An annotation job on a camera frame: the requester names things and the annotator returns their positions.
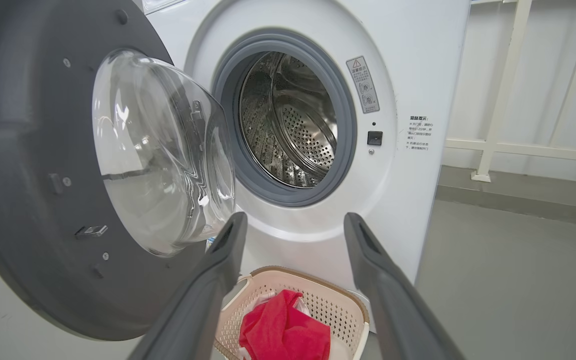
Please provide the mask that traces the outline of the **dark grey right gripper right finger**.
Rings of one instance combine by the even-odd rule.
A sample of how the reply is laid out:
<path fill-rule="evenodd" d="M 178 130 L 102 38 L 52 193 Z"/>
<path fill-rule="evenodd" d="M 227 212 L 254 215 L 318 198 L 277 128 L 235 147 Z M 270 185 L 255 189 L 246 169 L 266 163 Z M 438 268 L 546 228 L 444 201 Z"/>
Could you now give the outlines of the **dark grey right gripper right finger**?
<path fill-rule="evenodd" d="M 343 233 L 355 287 L 370 303 L 382 358 L 463 360 L 453 339 L 361 215 L 348 212 Z"/>

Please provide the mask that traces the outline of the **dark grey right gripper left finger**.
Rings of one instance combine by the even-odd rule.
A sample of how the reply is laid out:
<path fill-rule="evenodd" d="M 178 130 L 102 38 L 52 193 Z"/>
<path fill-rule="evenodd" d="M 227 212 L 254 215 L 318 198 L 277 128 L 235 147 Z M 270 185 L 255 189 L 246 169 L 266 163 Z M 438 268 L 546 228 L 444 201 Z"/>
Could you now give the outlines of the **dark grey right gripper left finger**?
<path fill-rule="evenodd" d="M 224 297 L 237 284 L 248 218 L 236 212 L 174 292 L 130 360 L 208 360 Z"/>

